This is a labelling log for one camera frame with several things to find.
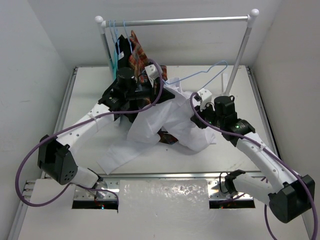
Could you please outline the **white shirt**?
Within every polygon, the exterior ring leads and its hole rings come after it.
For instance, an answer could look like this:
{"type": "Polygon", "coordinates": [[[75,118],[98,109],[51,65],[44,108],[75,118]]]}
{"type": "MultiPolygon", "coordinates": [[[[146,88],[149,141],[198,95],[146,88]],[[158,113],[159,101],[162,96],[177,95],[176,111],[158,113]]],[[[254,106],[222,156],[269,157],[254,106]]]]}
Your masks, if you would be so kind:
{"type": "Polygon", "coordinates": [[[106,174],[151,150],[161,139],[158,132],[164,129],[182,146],[198,153],[216,144],[213,129],[200,129],[191,121],[194,112],[191,92],[183,91],[178,77],[170,78],[163,88],[174,95],[173,99],[156,104],[138,113],[126,136],[113,143],[97,163],[106,174]]]}

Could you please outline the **blue wire hanger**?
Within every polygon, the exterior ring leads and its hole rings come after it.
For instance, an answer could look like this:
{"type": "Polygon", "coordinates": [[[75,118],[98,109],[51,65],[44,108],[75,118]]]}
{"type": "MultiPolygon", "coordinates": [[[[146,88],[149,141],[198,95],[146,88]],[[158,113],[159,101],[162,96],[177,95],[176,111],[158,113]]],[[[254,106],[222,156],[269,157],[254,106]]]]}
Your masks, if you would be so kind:
{"type": "Polygon", "coordinates": [[[186,77],[179,78],[179,79],[176,80],[176,81],[172,81],[172,82],[169,81],[169,80],[163,81],[163,83],[164,83],[165,85],[174,85],[174,84],[180,83],[180,82],[182,82],[182,81],[184,81],[184,80],[190,79],[190,78],[195,77],[195,76],[200,75],[200,74],[208,74],[208,73],[211,71],[212,68],[214,68],[214,67],[216,67],[216,66],[221,66],[222,64],[224,64],[224,67],[222,68],[222,70],[220,70],[215,76],[213,76],[210,80],[208,80],[208,81],[202,86],[202,88],[205,88],[205,87],[208,86],[215,78],[217,78],[218,75],[222,74],[222,73],[227,69],[227,67],[229,66],[229,64],[228,64],[227,61],[221,60],[221,61],[219,61],[219,62],[211,65],[207,70],[201,70],[201,71],[195,72],[195,73],[193,73],[193,74],[191,74],[191,75],[188,75],[188,76],[186,76],[186,77]]]}

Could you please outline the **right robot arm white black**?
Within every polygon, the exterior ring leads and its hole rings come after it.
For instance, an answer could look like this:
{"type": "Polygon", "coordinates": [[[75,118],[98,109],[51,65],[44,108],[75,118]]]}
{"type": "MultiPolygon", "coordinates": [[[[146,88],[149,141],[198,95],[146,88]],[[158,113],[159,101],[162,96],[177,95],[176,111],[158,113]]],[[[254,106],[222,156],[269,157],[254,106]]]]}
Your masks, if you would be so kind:
{"type": "Polygon", "coordinates": [[[194,115],[191,121],[199,128],[207,127],[222,134],[224,139],[244,153],[264,174],[262,183],[243,170],[227,174],[222,184],[226,195],[246,193],[267,205],[282,223],[288,223],[310,209],[314,209],[315,181],[300,176],[281,161],[262,141],[255,128],[238,117],[234,96],[219,96],[206,103],[194,92],[190,103],[194,115]]]}

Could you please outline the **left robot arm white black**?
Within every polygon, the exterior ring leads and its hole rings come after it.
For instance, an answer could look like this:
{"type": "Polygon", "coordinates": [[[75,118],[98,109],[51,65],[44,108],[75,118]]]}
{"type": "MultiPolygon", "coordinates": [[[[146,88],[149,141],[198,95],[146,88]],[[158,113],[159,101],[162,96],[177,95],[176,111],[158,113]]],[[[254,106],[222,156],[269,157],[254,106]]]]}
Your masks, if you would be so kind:
{"type": "Polygon", "coordinates": [[[125,116],[133,123],[139,113],[174,98],[164,89],[161,66],[148,65],[142,75],[147,79],[140,82],[132,68],[119,68],[114,82],[86,115],[73,126],[54,136],[45,135],[40,140],[38,167],[60,185],[72,183],[88,189],[101,187],[104,181],[97,173],[77,165],[76,152],[102,128],[120,117],[125,116]]]}

